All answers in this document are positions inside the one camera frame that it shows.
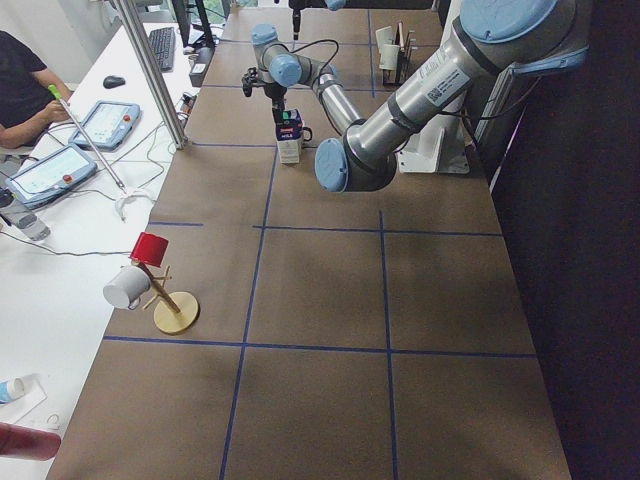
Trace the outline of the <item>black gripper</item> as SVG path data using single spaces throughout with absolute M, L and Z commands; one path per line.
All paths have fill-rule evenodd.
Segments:
M 271 100 L 274 125 L 278 127 L 280 125 L 280 116 L 283 116 L 286 110 L 286 88 L 278 83 L 266 83 L 263 89 L 265 95 Z

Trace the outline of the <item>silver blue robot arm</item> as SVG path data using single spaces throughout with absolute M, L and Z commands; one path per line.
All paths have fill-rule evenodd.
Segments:
M 366 192 L 394 178 L 396 152 L 479 77 L 514 65 L 574 68 L 588 48 L 590 1 L 464 1 L 446 40 L 370 117 L 344 93 L 328 61 L 289 50 L 271 24 L 251 30 L 257 61 L 243 89 L 261 86 L 278 105 L 288 88 L 310 87 L 339 138 L 320 143 L 315 175 L 330 192 Z

